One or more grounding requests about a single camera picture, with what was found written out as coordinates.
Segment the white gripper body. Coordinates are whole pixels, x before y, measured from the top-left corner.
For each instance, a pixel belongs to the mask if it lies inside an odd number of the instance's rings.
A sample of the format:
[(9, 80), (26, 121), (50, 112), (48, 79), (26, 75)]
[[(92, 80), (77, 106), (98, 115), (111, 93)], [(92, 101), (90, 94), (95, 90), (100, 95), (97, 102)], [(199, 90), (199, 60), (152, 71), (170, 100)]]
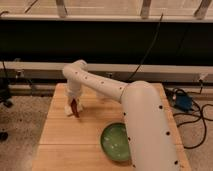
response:
[(79, 99), (82, 95), (81, 84), (69, 84), (67, 86), (67, 95), (70, 99)]

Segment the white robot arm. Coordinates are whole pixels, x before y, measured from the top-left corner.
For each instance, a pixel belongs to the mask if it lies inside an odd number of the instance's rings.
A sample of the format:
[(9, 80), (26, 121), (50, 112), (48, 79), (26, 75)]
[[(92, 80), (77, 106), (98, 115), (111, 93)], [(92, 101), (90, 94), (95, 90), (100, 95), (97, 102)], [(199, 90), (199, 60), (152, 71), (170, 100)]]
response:
[(121, 104), (135, 171), (180, 171), (167, 115), (152, 84), (124, 83), (91, 74), (84, 60), (65, 65), (62, 73), (67, 79), (67, 115), (79, 116), (79, 97), (85, 85)]

